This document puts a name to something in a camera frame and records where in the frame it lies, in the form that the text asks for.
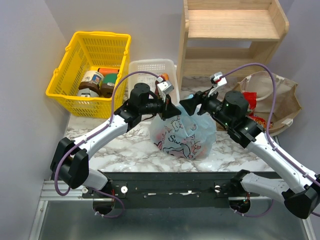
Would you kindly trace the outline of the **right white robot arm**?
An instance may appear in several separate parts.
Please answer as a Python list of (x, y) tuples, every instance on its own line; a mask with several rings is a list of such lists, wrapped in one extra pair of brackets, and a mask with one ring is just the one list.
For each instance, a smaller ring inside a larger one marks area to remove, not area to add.
[(216, 93), (210, 96), (199, 91), (180, 104), (189, 115), (210, 114), (233, 141), (257, 155), (280, 176), (280, 180), (269, 179), (241, 170), (230, 181), (232, 190), (282, 202), (293, 215), (307, 219), (320, 203), (320, 176), (301, 167), (268, 137), (260, 124), (247, 116), (249, 103), (241, 92), (228, 91), (223, 101), (217, 97)]

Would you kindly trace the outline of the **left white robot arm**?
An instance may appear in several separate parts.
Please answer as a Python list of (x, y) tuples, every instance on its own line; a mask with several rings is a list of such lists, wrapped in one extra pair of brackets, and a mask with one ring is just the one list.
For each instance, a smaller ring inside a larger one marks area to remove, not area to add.
[(50, 166), (54, 180), (64, 181), (71, 189), (84, 186), (102, 190), (108, 184), (108, 177), (89, 167), (90, 158), (98, 150), (133, 129), (143, 115), (158, 115), (166, 120), (181, 114), (169, 95), (173, 85), (163, 81), (156, 88), (158, 93), (152, 95), (146, 83), (135, 84), (129, 99), (103, 124), (75, 140), (67, 137), (60, 140)]

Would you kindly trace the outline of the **light blue plastic bag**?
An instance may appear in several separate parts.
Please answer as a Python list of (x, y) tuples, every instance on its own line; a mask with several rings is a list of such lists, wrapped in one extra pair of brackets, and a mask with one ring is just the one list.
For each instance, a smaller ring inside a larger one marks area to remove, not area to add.
[(216, 142), (216, 123), (207, 113), (188, 115), (180, 105), (180, 115), (162, 120), (156, 116), (149, 126), (150, 140), (157, 148), (178, 158), (206, 158)]

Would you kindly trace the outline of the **brown burlap tote bag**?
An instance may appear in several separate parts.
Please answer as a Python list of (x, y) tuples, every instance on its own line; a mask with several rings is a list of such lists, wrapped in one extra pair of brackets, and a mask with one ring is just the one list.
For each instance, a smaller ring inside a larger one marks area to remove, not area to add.
[(248, 75), (242, 81), (233, 85), (233, 90), (240, 92), (256, 92), (257, 104), (254, 111), (248, 108), (248, 115), (254, 114), (258, 117), (268, 120), (271, 116), (269, 134), (273, 137), (293, 123), (294, 118), (301, 111), (302, 107), (296, 97), (296, 88), (298, 84), (290, 79), (272, 75), (275, 79), (276, 101), (274, 109), (273, 103), (273, 83), (267, 71), (259, 71)]

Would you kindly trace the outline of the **red assorted candy bag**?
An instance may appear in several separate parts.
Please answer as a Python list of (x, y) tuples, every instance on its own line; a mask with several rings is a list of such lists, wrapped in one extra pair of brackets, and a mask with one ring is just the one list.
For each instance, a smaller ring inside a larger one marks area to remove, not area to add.
[(268, 126), (268, 121), (262, 117), (259, 117), (255, 114), (249, 114), (248, 117), (252, 120), (254, 120), (256, 123), (258, 123), (259, 125), (261, 125), (264, 129), (267, 128)]

